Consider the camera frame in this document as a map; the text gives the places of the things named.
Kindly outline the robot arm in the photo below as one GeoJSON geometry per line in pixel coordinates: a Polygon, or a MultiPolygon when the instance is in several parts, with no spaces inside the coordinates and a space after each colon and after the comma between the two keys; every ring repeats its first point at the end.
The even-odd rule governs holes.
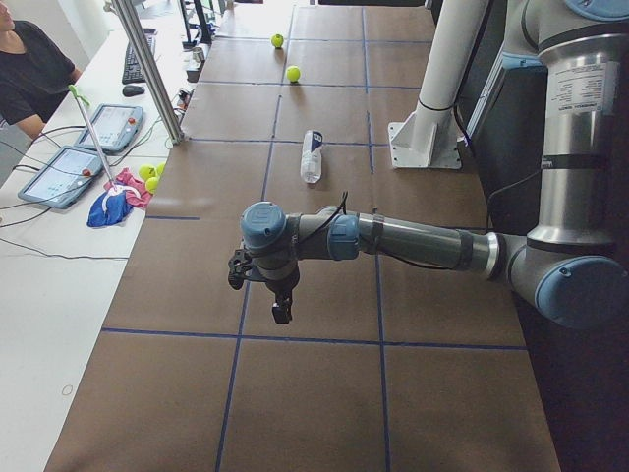
{"type": "Polygon", "coordinates": [[[384,254],[410,265],[471,270],[505,281],[543,316],[587,328],[621,312],[628,272],[610,257],[604,202],[620,63],[628,50],[624,1],[512,1],[502,48],[511,67],[547,70],[539,221],[526,236],[484,235],[328,206],[286,214],[259,202],[241,217],[229,261],[233,288],[261,282],[272,315],[291,321],[301,260],[384,254]]]}

